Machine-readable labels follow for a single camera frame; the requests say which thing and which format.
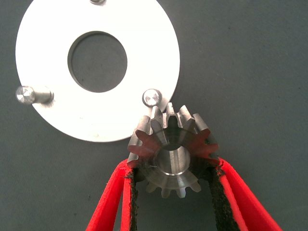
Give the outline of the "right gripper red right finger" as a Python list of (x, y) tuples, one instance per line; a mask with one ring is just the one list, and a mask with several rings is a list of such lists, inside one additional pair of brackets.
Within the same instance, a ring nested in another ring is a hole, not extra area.
[(224, 159), (211, 169), (209, 186), (218, 231), (280, 231), (236, 170)]

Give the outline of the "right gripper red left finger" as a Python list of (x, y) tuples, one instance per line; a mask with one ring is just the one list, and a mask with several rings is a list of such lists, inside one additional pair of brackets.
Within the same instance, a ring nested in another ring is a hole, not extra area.
[(136, 231), (136, 198), (134, 172), (124, 160), (113, 171), (86, 230), (112, 231), (120, 199), (123, 199), (120, 229)]

